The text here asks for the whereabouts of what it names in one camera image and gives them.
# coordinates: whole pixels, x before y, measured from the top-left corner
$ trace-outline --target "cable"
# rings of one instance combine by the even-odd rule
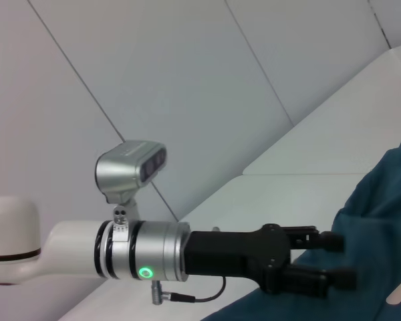
[[[220,291],[217,292],[214,296],[210,296],[209,298],[203,298],[203,299],[196,299],[194,296],[187,296],[186,294],[179,294],[175,292],[170,293],[170,301],[172,302],[187,302],[187,303],[205,303],[205,302],[210,302],[215,299],[217,299],[223,292],[225,291],[226,288],[226,277],[223,276],[223,285],[221,286]]]

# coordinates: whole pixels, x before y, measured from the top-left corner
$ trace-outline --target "teal fabric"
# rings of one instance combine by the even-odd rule
[[[331,288],[322,300],[255,290],[204,320],[401,320],[401,304],[386,303],[401,283],[401,145],[389,150],[359,182],[332,231],[345,236],[344,254],[309,250],[297,262],[325,269],[356,268],[355,292]]]

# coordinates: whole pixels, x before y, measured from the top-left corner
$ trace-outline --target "white panel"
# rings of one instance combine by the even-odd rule
[[[392,47],[401,45],[401,0],[370,0]]]
[[[237,177],[218,190],[184,218],[193,230],[254,231],[266,223],[282,226],[316,225],[331,228],[336,213],[363,175],[289,175],[279,177]],[[301,251],[293,253],[293,258]],[[207,297],[216,292],[219,278],[190,276],[185,283],[163,282],[166,291]],[[61,321],[201,320],[256,288],[250,280],[228,278],[223,295],[205,304],[151,305],[148,282],[127,284],[107,281]]]
[[[384,53],[245,175],[367,173],[401,143],[401,48]]]
[[[94,168],[120,142],[29,4],[0,0],[0,195],[37,203],[42,241],[61,220],[110,219]],[[139,203],[144,217],[172,219],[151,188]],[[50,277],[0,286],[0,320],[57,320],[100,283]]]
[[[294,124],[388,49],[366,0],[228,1]]]
[[[291,128],[222,1],[33,4],[123,136],[167,145],[179,217]]]

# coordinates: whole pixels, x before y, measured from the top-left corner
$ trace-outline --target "black stripe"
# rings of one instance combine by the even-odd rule
[[[36,249],[35,251],[12,254],[12,255],[0,255],[0,262],[4,261],[18,261],[20,259],[30,259],[32,257],[40,255],[41,249]]]
[[[106,267],[109,275],[112,278],[119,280],[116,273],[114,273],[112,257],[113,257],[113,227],[108,232],[108,237],[107,237]]]
[[[138,237],[138,232],[140,231],[141,225],[145,221],[136,222],[134,229],[132,230],[131,237],[129,239],[129,270],[134,279],[140,279],[138,277],[138,273],[136,271],[135,266],[135,247],[136,247],[136,238]]]
[[[98,229],[98,232],[96,234],[95,238],[95,247],[94,247],[94,263],[95,263],[95,270],[96,273],[101,278],[106,277],[104,273],[102,273],[102,268],[101,268],[101,263],[100,263],[100,256],[101,256],[101,240],[102,240],[102,235],[104,234],[104,230],[107,227],[107,224],[109,224],[111,221],[105,221],[101,224],[100,228]]]

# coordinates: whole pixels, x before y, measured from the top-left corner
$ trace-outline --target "green indicator light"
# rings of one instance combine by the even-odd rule
[[[142,276],[143,278],[146,278],[146,279],[153,278],[153,271],[150,270],[148,267],[140,268],[140,271],[138,271],[138,274],[140,274],[140,276]]]

